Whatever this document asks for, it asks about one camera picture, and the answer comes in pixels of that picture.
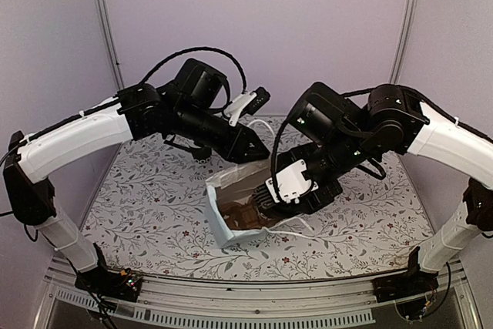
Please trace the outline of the floral tablecloth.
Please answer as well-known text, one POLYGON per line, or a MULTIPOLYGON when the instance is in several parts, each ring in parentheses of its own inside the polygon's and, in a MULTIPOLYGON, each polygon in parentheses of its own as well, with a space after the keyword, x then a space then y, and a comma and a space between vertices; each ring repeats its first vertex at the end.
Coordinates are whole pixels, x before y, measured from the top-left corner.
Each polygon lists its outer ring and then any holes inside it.
POLYGON ((399 158, 384 180, 354 170, 320 212, 256 239, 216 245, 205 218, 206 180, 229 167, 197 162, 151 136, 123 145, 83 225, 109 266, 208 280, 315 280, 396 270, 433 230, 399 158))

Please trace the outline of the stack of paper cups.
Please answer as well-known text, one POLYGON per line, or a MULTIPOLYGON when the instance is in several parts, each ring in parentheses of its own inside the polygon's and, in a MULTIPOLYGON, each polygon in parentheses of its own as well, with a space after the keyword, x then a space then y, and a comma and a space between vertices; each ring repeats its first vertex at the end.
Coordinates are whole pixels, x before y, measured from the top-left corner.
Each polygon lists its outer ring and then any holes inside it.
POLYGON ((198 163, 207 163, 212 156, 212 150, 208 147, 195 148, 192 150, 192 157, 198 163))

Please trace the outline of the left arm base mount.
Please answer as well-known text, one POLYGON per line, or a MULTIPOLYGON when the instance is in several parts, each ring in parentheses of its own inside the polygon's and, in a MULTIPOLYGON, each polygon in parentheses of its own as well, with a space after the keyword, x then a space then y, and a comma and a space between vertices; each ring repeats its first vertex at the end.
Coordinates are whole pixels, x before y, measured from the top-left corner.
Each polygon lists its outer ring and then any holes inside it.
POLYGON ((105 267, 97 266, 83 273, 78 271, 75 287, 95 295, 137 302, 142 278, 140 274, 129 268, 112 272, 105 267))

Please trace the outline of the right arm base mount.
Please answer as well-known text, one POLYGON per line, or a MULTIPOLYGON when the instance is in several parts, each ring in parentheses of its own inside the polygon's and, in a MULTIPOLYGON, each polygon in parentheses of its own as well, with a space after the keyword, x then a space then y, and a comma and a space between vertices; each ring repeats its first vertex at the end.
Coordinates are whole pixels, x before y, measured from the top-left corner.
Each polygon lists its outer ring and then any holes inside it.
POLYGON ((378 303, 419 295, 419 298, 396 303, 394 307, 400 318, 409 324, 422 321, 439 311, 448 298, 452 274, 450 264, 447 262, 445 266, 448 272, 448 281, 444 296, 439 303, 437 302, 438 275, 425 274, 420 271, 416 271, 414 274, 406 271, 401 274, 373 279, 371 281, 373 295, 378 303))

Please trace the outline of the white paper bag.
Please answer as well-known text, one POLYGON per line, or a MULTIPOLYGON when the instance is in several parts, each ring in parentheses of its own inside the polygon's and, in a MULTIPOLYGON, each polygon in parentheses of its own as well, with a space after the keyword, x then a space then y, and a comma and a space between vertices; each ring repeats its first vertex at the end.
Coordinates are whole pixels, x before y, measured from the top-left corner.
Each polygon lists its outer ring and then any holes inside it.
POLYGON ((216 246, 225 248, 236 243, 276 234, 285 223, 296 220, 307 229, 311 226, 299 216, 270 215, 257 209, 253 192, 270 178, 270 160, 234 164, 206 179, 208 221, 216 246))

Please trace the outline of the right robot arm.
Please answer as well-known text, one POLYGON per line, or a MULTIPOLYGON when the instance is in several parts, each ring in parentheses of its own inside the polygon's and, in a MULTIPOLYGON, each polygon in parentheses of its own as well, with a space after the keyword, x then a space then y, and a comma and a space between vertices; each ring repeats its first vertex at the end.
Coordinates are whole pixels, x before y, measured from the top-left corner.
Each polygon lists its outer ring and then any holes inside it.
POLYGON ((409 258, 398 288, 416 294, 455 254, 492 228, 492 141, 447 114, 422 93, 383 84, 364 90, 357 106, 350 93, 315 82, 296 101, 285 123, 310 143, 273 153, 270 178, 255 199, 260 209, 294 216, 329 204, 338 180, 353 169, 384 178, 382 156, 393 152, 432 159, 468 176, 454 215, 409 258))

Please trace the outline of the aluminium frame post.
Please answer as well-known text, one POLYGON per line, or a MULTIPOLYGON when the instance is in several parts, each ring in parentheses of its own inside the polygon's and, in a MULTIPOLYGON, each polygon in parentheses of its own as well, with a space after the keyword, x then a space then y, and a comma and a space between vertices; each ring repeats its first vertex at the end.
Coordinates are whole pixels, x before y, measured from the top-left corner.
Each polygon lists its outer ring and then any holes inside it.
POLYGON ((399 81, 401 70, 404 65, 407 44, 411 35, 414 15, 418 6, 418 0, 406 0, 404 3, 404 16, 401 23, 401 30, 397 41, 397 48, 394 61, 391 67, 389 83, 396 85, 399 81))
POLYGON ((99 19, 100 28, 102 31, 103 41, 106 47, 106 53, 109 59, 110 70, 113 80, 116 85, 116 89, 120 90, 124 88, 124 81, 119 64, 119 57, 114 42, 111 22, 109 17, 109 10, 106 0, 95 0, 96 11, 99 19))

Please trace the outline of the left aluminium frame post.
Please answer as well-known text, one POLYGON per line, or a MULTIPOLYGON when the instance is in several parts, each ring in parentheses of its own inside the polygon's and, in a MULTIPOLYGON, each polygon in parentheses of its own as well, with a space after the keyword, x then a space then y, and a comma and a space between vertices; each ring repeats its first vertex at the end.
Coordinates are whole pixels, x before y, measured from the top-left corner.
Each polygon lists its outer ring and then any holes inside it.
POLYGON ((119 64, 119 57, 114 42, 111 22, 109 17, 109 10, 106 0, 95 0, 96 11, 99 19, 100 28, 102 31, 103 41, 106 47, 106 53, 109 59, 110 70, 113 80, 116 85, 116 89, 120 90, 124 88, 124 81, 119 64))

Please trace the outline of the front aluminium rail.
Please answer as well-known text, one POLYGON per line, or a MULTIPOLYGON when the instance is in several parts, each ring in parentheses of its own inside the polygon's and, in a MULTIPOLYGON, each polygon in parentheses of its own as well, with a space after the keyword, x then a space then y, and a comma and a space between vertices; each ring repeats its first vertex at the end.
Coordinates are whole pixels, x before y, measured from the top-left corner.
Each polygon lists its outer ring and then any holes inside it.
POLYGON ((36 328, 481 328, 458 260, 438 277, 424 318, 400 317, 397 300, 378 302, 372 277, 239 282, 147 274, 136 302, 115 301, 109 319, 54 258, 42 282, 36 328))

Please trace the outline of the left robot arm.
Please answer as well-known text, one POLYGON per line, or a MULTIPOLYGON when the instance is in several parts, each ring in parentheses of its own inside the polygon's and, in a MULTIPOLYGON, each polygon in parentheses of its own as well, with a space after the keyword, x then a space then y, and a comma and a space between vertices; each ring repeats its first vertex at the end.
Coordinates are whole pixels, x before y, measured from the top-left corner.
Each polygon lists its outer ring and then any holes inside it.
POLYGON ((217 153, 243 164, 268 158, 260 137, 240 122, 270 99, 264 88, 244 89, 214 107, 220 91, 229 91, 227 77, 211 65, 188 58, 168 83, 155 87, 143 78, 97 106, 81 111, 37 133, 12 135, 2 157, 3 179, 17 221, 34 227, 82 274, 99 294, 114 287, 114 276, 97 247, 55 205, 49 176, 89 154, 117 144, 160 134, 193 141, 200 159, 217 153))

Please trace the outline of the brown cardboard cup carrier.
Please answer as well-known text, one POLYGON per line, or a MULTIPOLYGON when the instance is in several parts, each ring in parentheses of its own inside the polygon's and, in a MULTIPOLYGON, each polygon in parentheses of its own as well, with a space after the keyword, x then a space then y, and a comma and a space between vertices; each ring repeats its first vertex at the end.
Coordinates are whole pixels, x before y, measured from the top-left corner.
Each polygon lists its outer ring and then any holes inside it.
POLYGON ((261 213, 252 197, 245 203, 229 202, 220 204, 218 210, 231 230, 259 230, 272 227, 281 221, 279 217, 268 217, 261 213))

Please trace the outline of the right aluminium frame post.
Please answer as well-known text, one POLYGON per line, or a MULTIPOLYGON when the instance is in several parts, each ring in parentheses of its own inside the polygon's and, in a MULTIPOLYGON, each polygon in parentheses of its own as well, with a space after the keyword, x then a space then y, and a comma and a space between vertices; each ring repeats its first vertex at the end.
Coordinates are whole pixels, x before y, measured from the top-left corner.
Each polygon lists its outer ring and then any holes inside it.
POLYGON ((418 0, 406 0, 404 3, 404 16, 401 23, 401 30, 397 41, 397 48, 394 61, 391 67, 389 83, 396 85, 399 81, 401 70, 404 65, 407 44, 411 35, 414 15, 418 6, 418 0))

